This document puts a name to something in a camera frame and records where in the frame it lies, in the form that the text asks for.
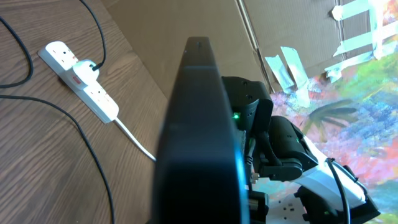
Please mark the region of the Samsung Galaxy smartphone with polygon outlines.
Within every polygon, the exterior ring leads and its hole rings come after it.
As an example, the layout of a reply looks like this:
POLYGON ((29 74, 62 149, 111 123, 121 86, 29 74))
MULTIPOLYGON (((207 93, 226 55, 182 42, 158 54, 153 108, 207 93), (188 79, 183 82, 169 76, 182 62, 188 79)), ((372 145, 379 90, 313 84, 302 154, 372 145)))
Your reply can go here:
POLYGON ((152 223, 249 223, 243 156, 207 37, 189 37, 157 147, 152 223))

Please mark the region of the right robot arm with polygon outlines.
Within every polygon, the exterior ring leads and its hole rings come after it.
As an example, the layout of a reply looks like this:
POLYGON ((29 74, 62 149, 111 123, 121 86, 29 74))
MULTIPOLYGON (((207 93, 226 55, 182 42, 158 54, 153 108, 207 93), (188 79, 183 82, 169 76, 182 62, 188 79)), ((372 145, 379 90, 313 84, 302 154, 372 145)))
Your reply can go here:
POLYGON ((349 166, 320 152, 287 118, 272 115, 263 83, 241 77, 222 82, 241 142, 251 223, 366 223, 381 214, 349 166), (252 188, 259 178, 300 187, 272 205, 269 194, 252 188))

